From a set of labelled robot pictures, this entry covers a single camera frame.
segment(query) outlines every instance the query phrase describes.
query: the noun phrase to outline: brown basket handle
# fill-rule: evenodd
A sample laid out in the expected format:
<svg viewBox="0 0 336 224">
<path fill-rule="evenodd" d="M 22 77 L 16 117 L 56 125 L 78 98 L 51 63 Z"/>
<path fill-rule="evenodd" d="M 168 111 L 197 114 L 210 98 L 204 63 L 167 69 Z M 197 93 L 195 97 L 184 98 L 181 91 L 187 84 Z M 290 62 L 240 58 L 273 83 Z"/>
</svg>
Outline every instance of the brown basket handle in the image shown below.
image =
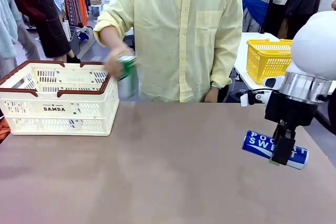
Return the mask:
<svg viewBox="0 0 336 224">
<path fill-rule="evenodd" d="M 27 66 L 30 63 L 48 63 L 48 64 L 59 64 L 62 67 L 65 67 L 64 62 L 62 61 L 53 61 L 53 60 L 27 60 L 23 62 L 21 65 L 19 65 L 17 68 L 15 68 L 13 71 L 11 71 L 9 74 L 4 76 L 0 80 L 0 85 L 5 83 L 10 77 L 12 77 L 14 74 L 19 72 L 21 69 L 23 69 L 25 66 Z M 82 68 L 84 65 L 104 65 L 104 62 L 81 62 L 80 67 Z M 87 91 L 87 90 L 59 90 L 57 92 L 57 97 L 61 97 L 63 94 L 96 94 L 100 95 L 105 92 L 105 89 L 110 81 L 111 76 L 108 74 L 106 76 L 105 81 L 100 87 L 100 90 L 98 91 Z M 10 92 L 10 93 L 30 93 L 35 97 L 38 97 L 37 90 L 36 89 L 10 89 L 10 88 L 0 88 L 0 92 Z"/>
</svg>

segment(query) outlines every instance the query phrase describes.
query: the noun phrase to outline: light yellow button-up shirt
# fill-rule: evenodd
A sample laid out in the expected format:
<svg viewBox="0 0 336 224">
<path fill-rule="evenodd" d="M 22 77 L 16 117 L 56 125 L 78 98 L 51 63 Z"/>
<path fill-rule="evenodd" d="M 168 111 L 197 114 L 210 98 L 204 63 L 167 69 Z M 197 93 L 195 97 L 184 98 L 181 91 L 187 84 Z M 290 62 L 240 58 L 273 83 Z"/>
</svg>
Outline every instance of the light yellow button-up shirt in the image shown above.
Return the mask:
<svg viewBox="0 0 336 224">
<path fill-rule="evenodd" d="M 230 83 L 242 20 L 242 0 L 111 0 L 94 35 L 134 27 L 140 97 L 201 101 L 211 82 Z"/>
</svg>

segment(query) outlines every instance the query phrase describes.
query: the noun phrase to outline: wristwatch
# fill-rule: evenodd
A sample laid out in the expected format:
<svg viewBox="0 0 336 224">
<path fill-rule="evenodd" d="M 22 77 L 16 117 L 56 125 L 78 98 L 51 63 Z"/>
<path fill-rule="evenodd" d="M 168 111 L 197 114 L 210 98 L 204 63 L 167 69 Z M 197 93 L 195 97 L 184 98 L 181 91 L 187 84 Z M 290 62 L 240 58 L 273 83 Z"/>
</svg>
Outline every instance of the wristwatch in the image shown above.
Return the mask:
<svg viewBox="0 0 336 224">
<path fill-rule="evenodd" d="M 214 81 L 211 82 L 211 87 L 213 87 L 213 88 L 218 88 L 218 89 L 221 88 L 220 85 L 218 85 L 218 84 L 217 84 L 216 82 L 214 82 Z"/>
</svg>

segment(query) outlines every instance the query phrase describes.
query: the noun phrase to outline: blue can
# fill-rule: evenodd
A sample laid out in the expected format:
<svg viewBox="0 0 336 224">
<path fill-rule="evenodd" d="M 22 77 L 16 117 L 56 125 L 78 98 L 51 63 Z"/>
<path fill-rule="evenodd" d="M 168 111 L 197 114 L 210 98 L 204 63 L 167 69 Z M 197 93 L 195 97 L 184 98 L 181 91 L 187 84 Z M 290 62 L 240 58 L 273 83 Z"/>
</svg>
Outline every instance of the blue can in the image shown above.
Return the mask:
<svg viewBox="0 0 336 224">
<path fill-rule="evenodd" d="M 243 150 L 270 159 L 274 151 L 274 139 L 254 131 L 248 131 L 243 143 Z M 287 162 L 288 166 L 296 169 L 303 169 L 308 161 L 309 152 L 307 149 L 294 146 L 292 154 Z"/>
</svg>

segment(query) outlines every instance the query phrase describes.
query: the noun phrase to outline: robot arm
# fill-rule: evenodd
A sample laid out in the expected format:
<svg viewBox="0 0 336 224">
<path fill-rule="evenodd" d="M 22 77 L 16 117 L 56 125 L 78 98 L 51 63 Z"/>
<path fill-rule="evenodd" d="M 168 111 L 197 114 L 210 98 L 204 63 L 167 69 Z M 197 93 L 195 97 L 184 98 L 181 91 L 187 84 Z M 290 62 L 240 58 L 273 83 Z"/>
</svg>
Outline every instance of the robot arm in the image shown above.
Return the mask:
<svg viewBox="0 0 336 224">
<path fill-rule="evenodd" d="M 292 64 L 286 75 L 268 78 L 264 82 L 265 86 L 278 90 L 249 91 L 243 98 L 243 102 L 245 99 L 245 103 L 250 105 L 255 102 L 267 104 L 265 119 L 277 123 L 273 134 L 275 148 L 272 161 L 287 164 L 295 145 L 296 127 L 310 125 L 316 116 L 318 105 L 328 100 L 328 130 L 335 134 L 336 91 L 333 95 L 328 95 L 332 80 L 336 80 L 335 46 L 336 12 L 313 15 L 293 40 Z"/>
</svg>

